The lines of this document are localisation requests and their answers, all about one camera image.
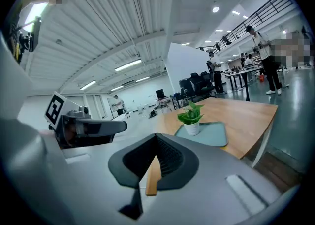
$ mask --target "ceiling light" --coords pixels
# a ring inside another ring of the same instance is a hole
[[[80,88],[80,90],[85,90],[87,89],[89,86],[92,86],[94,83],[96,83],[96,81],[91,81],[90,83],[88,83],[87,85],[83,86],[82,88]]]
[[[212,12],[216,13],[218,10],[219,10],[219,7],[216,6],[212,9]]]
[[[119,86],[119,87],[116,87],[116,88],[114,88],[114,89],[111,89],[110,91],[114,91],[114,90],[117,90],[117,89],[121,89],[123,86],[121,85],[121,86]]]
[[[116,68],[115,71],[117,71],[117,72],[121,71],[121,70],[123,70],[125,68],[131,67],[133,65],[137,65],[137,64],[139,64],[141,62],[142,62],[141,60],[136,60],[136,61],[130,62],[130,63],[126,64],[126,65],[123,65],[121,67]]]
[[[48,4],[47,2],[34,4],[31,11],[29,12],[24,24],[27,24],[31,21],[34,21],[36,17],[39,17],[41,15],[41,13],[43,12],[43,10],[45,9],[45,7],[47,6],[47,4]],[[31,23],[28,26],[24,26],[23,29],[28,31],[28,32],[32,32],[33,24],[34,23]]]
[[[142,78],[142,79],[140,79],[140,80],[136,80],[136,82],[143,81],[143,80],[146,80],[146,79],[149,79],[149,78],[150,78],[150,77],[148,76],[148,77]]]

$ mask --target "desk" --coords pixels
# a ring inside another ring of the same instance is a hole
[[[238,73],[227,74],[225,77],[230,79],[232,90],[233,90],[233,84],[232,84],[231,77],[234,77],[234,81],[235,81],[235,76],[239,75],[240,76],[240,82],[241,82],[241,75],[242,75],[244,83],[245,83],[245,88],[246,88],[246,101],[250,101],[250,96],[248,94],[248,86],[247,86],[247,73],[261,70],[262,68],[263,68],[262,66],[254,67],[254,68],[247,67],[246,69],[243,69],[242,71],[240,71]]]
[[[198,104],[204,105],[201,108],[201,122],[225,123],[228,145],[222,149],[235,157],[243,158],[249,150],[263,137],[261,147],[252,163],[254,167],[261,158],[268,143],[273,118],[278,106],[257,102],[245,102],[220,98],[208,98]],[[184,109],[177,109],[165,115],[159,115],[156,132],[174,135],[182,124],[177,119],[177,114]],[[147,192],[152,193],[153,185],[150,181],[152,171],[156,171],[159,163],[153,161],[148,173]]]

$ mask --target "gray tray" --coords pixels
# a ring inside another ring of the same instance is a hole
[[[228,144],[223,122],[200,123],[200,132],[196,136],[188,135],[185,126],[181,125],[175,136],[210,146],[224,147]]]

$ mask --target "white wall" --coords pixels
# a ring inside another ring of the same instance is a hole
[[[106,94],[102,94],[101,98],[105,106],[106,120],[111,120],[112,114],[110,113],[109,106],[107,108],[107,96],[108,95]],[[32,126],[38,131],[48,130],[48,122],[45,119],[44,114],[51,98],[52,96],[29,96],[25,100],[17,119],[22,123]]]
[[[158,78],[148,79],[139,84],[126,88],[124,90],[117,90],[111,93],[111,97],[118,95],[124,103],[128,111],[137,109],[138,105],[149,104],[154,105],[157,100],[156,90],[163,89],[165,96],[173,95],[173,90],[167,75]]]
[[[200,74],[205,71],[209,72],[206,64],[208,60],[209,54],[204,51],[171,43],[165,66],[173,92],[181,91],[179,81],[190,78],[191,73]],[[221,71],[225,71],[226,69],[226,66],[220,68]],[[222,77],[222,82],[226,82],[225,77]]]

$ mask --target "ceiling beam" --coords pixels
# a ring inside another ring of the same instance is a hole
[[[153,69],[150,72],[152,72],[152,73],[150,73],[149,76],[154,76],[156,74],[160,74],[160,68]],[[101,92],[106,92],[106,93],[111,93],[111,89],[116,88],[116,87],[120,86],[123,83],[127,83],[127,82],[130,82],[130,81],[133,81],[133,80],[140,80],[140,79],[145,78],[147,76],[148,76],[147,74],[141,73],[141,74],[138,74],[136,76],[130,77],[128,79],[122,80],[120,82],[116,82],[116,83],[113,83],[113,84],[111,84],[109,86],[106,86],[105,88],[101,89],[100,91]]]
[[[154,32],[152,34],[148,34],[142,37],[139,37],[135,40],[130,40],[124,44],[121,44],[104,54],[101,54],[91,62],[87,63],[85,66],[83,66],[79,71],[77,71],[75,74],[73,74],[60,88],[58,88],[58,93],[61,93],[71,82],[73,82],[75,79],[77,79],[81,74],[83,74],[85,71],[89,70],[91,67],[99,63],[100,61],[114,55],[118,54],[122,51],[125,51],[129,47],[134,46],[135,44],[144,44],[145,42],[148,42],[150,40],[153,40],[158,37],[165,36],[165,31],[159,31],[159,32]]]
[[[186,34],[194,34],[194,33],[200,33],[200,28],[198,28],[198,30],[190,31],[190,32],[175,32],[174,36],[186,35]]]
[[[150,64],[153,64],[153,63],[157,63],[157,62],[160,62],[162,60],[162,57],[159,57],[159,58],[156,58],[154,60],[151,60],[151,61],[148,61],[148,62],[143,62],[142,64],[139,64],[139,65],[135,65],[133,67],[130,67],[130,68],[126,68],[124,71],[121,71],[121,72],[117,72],[115,73],[114,75],[108,77],[108,78],[105,78],[105,79],[102,79],[100,80],[97,84],[98,85],[102,85],[103,83],[105,82],[108,82],[118,76],[121,76],[121,75],[124,75],[124,74],[127,74],[129,72],[132,72],[132,71],[135,71],[135,70],[138,70],[138,69],[141,69],[141,68],[144,68],[145,66],[148,66]]]
[[[166,44],[163,52],[163,59],[167,59],[167,54],[173,39],[173,35],[175,32],[175,26],[179,20],[180,16],[180,8],[181,8],[182,0],[170,0],[167,5],[167,11],[169,12],[169,16],[166,24]]]

